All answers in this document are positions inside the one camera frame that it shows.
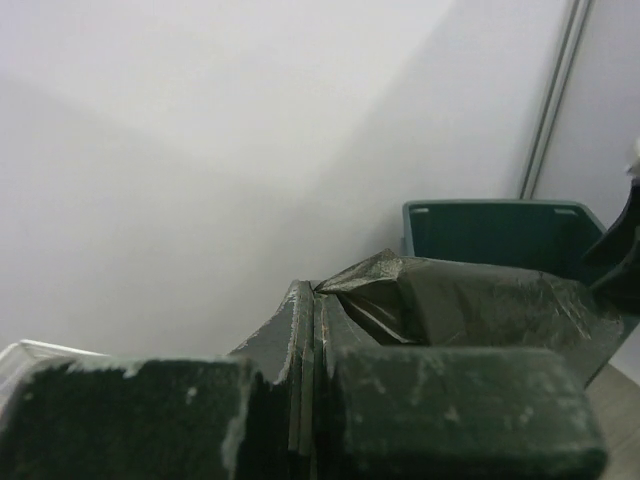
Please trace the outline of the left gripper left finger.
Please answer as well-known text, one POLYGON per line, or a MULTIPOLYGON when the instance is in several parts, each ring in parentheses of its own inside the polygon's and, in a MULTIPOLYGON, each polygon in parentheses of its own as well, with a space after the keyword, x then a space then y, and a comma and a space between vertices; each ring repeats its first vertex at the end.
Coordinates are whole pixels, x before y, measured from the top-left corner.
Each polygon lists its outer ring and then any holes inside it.
POLYGON ((231 353, 17 360, 1 383, 5 479, 297 479, 312 452, 311 286, 231 353))

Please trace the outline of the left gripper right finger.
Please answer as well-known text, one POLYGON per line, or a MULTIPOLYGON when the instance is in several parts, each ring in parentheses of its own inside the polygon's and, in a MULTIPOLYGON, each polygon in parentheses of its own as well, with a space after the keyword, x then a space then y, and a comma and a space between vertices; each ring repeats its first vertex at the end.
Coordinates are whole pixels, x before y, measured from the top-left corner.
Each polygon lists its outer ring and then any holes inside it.
POLYGON ((564 359, 544 349, 383 346, 314 298, 323 479, 596 479, 606 441, 564 359))

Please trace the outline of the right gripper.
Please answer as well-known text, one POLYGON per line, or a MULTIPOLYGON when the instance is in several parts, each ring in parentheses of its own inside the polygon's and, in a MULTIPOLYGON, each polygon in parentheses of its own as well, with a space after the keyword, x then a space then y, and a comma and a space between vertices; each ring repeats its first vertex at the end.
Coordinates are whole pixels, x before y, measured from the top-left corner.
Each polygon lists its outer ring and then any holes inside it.
POLYGON ((588 266, 612 265, 590 290, 630 315, 639 315, 639 140, 626 169, 630 191, 621 213, 603 236, 584 254, 588 266))

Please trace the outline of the dark green trash bin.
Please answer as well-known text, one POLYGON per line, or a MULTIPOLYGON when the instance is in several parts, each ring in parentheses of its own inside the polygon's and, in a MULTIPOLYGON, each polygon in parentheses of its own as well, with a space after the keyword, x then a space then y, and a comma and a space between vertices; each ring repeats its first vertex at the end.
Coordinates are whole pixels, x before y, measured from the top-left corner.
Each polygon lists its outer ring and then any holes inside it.
POLYGON ((403 226, 405 256, 543 271, 586 286, 614 268, 584 263, 605 227, 578 202, 410 201, 403 226))

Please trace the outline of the black trash bag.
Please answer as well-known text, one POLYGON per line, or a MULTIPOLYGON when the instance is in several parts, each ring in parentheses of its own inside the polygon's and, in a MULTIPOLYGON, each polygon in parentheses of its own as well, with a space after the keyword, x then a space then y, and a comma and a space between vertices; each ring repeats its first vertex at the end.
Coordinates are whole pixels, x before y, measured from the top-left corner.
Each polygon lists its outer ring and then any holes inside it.
POLYGON ((589 384, 623 341, 623 317, 582 283, 383 250, 320 282, 382 345, 537 347, 589 384))

